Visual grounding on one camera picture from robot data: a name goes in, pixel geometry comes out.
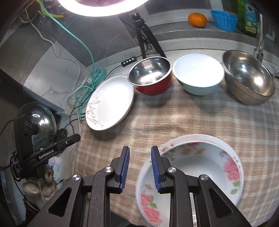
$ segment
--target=tablecloth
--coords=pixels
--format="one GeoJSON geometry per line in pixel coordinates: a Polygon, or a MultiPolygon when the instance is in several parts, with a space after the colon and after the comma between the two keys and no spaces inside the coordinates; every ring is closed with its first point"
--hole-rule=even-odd
{"type": "Polygon", "coordinates": [[[136,225],[147,225],[137,207],[135,190],[140,169],[153,145],[186,134],[208,134],[228,143],[244,169],[244,190],[237,205],[252,224],[267,221],[279,203],[279,80],[273,97],[260,106],[239,102],[223,81],[216,92],[195,96],[173,78],[164,93],[146,96],[135,93],[128,116],[116,127],[93,131],[83,125],[75,160],[75,172],[95,174],[118,157],[124,145],[131,157],[126,187],[111,195],[111,210],[136,225]]]}

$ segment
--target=orange fruit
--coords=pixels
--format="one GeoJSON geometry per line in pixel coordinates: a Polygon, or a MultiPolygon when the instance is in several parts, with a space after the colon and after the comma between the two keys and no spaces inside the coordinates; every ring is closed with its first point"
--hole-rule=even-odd
{"type": "Polygon", "coordinates": [[[207,18],[201,13],[191,13],[188,16],[188,21],[191,25],[203,28],[207,24],[207,18]]]}

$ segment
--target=dish soap bottle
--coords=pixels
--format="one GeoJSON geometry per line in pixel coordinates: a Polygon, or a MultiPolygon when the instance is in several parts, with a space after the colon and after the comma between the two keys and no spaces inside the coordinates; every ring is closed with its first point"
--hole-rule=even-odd
{"type": "Polygon", "coordinates": [[[237,11],[237,28],[246,35],[256,37],[257,16],[254,7],[246,0],[237,0],[237,11]]]}

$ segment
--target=checkered cloth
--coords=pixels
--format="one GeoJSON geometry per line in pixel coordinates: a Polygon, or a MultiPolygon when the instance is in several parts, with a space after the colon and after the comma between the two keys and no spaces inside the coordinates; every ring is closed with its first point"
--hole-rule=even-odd
{"type": "Polygon", "coordinates": [[[240,103],[221,87],[211,95],[195,96],[173,78],[163,94],[147,96],[136,92],[128,116],[116,127],[93,131],[84,124],[75,171],[95,174],[119,157],[124,145],[131,157],[126,187],[111,196],[111,210],[135,225],[148,225],[136,203],[136,181],[153,145],[187,134],[207,134],[228,143],[244,169],[244,190],[237,207],[251,223],[267,221],[279,203],[279,91],[263,105],[240,103]]]}

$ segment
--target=red bowl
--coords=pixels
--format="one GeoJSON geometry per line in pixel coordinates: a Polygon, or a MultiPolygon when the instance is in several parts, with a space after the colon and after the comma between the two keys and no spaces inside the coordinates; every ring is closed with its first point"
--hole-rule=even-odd
{"type": "Polygon", "coordinates": [[[172,83],[172,64],[164,57],[143,59],[131,68],[128,79],[143,94],[161,94],[172,83]]]}

